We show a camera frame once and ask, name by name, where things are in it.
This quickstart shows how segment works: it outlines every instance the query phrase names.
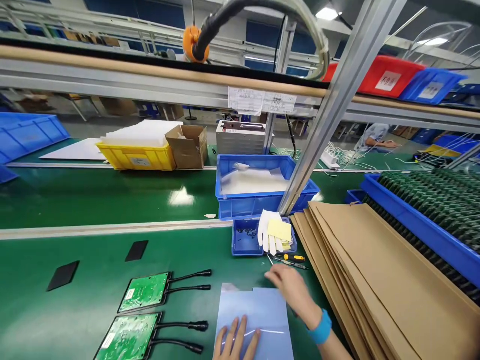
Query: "green circuit board stack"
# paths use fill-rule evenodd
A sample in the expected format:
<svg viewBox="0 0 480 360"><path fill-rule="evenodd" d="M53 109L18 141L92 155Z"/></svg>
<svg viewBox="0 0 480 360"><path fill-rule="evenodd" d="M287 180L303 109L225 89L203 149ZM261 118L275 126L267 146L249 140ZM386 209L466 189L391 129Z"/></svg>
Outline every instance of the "green circuit board stack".
<svg viewBox="0 0 480 360"><path fill-rule="evenodd" d="M437 169L432 173L388 172L380 184L480 254L480 177ZM404 239L480 306L480 289L416 237L368 195L363 200Z"/></svg>

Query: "yellow plastic bin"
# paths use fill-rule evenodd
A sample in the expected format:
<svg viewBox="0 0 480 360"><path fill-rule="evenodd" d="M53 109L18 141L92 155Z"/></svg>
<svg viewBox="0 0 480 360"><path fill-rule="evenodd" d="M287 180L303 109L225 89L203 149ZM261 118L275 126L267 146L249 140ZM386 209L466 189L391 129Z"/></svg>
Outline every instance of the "yellow plastic bin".
<svg viewBox="0 0 480 360"><path fill-rule="evenodd" d="M99 142L96 146L115 170L175 170L170 145L164 147L115 146Z"/></svg>

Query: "ceiling light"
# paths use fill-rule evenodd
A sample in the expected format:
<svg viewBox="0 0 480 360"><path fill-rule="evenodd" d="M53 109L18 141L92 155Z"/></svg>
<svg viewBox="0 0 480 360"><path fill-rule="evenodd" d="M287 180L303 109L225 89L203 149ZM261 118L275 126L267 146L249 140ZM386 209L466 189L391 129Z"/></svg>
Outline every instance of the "ceiling light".
<svg viewBox="0 0 480 360"><path fill-rule="evenodd" d="M254 61L261 61L263 63L274 63L272 60L265 60L265 59L260 59L258 57L250 57L250 56L245 56L245 59L247 60L254 60Z"/></svg>
<svg viewBox="0 0 480 360"><path fill-rule="evenodd" d="M342 15L342 14L343 14L343 12L338 12L337 13L335 10L333 10L331 8L324 7L322 10L317 12L317 14L315 16L318 19L332 21L332 20L336 19L339 15Z"/></svg>
<svg viewBox="0 0 480 360"><path fill-rule="evenodd" d="M417 42L417 44L420 45L425 45L425 46L436 46L436 45L442 45L448 42L447 39L444 39L443 37L437 37L434 39L428 39L428 40L422 40Z"/></svg>

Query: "workbench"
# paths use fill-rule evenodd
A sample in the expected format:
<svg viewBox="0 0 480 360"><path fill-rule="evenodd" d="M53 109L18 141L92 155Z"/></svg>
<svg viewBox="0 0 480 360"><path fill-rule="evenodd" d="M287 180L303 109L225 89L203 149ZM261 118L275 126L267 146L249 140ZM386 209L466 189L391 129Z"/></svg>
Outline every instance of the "workbench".
<svg viewBox="0 0 480 360"><path fill-rule="evenodd" d="M65 141L63 146L74 141ZM51 160L38 157L60 146L51 146L17 163L48 164ZM209 153L210 165L214 165L214 154ZM395 170L411 166L384 154L368 154L365 162L383 169L385 159ZM271 267L266 258L232 257L230 223L213 228L179 229L182 222L207 220L206 214L218 214L214 169L119 172L109 168L17 167L12 170L20 177L0 186L1 229L98 226L99 230L89 236L79 231L77 236L0 241L0 279L8 289L0 299L0 321L5 331L0 337L2 359L93 359L131 278L166 271L182 276L212 269L211 278L193 278L182 284L211 284L211 291L174 293L166 305L157 308L165 311L166 322L208 320L210 329L206 333L182 328L160 332L163 337L204 345L204 355L200 358L180 346L161 344L151 357L152 360L211 359L222 283L233 283L240 290L272 287L263 276ZM311 178L321 189L317 199L333 204L343 204L347 190L359 189L364 178L363 173L357 172L330 174L336 176L314 172ZM179 222L179 228L141 230L158 222ZM140 230L118 234L102 230L102 226L133 223L138 223ZM149 240L143 259L125 262L132 243L142 240ZM305 254L301 244L298 252ZM80 265L73 282L46 292L55 269L77 260ZM315 301L333 317L315 273L302 270L301 274ZM319 358L304 324L291 309L288 320L295 358ZM333 323L335 332L346 344L337 321Z"/></svg>

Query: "black rubber pad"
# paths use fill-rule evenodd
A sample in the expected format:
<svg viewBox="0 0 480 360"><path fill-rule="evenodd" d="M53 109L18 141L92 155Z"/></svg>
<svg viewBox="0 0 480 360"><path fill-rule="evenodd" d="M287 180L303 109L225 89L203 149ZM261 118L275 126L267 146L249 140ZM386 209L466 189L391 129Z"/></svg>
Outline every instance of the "black rubber pad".
<svg viewBox="0 0 480 360"><path fill-rule="evenodd" d="M149 241L136 241L130 248L125 262L140 260L144 256L145 249L147 248Z"/></svg>
<svg viewBox="0 0 480 360"><path fill-rule="evenodd" d="M79 267L80 261L69 263L68 265L60 266L55 270L55 274L51 278L50 285L46 289L48 292L61 288L64 285L70 284L74 279L75 272Z"/></svg>

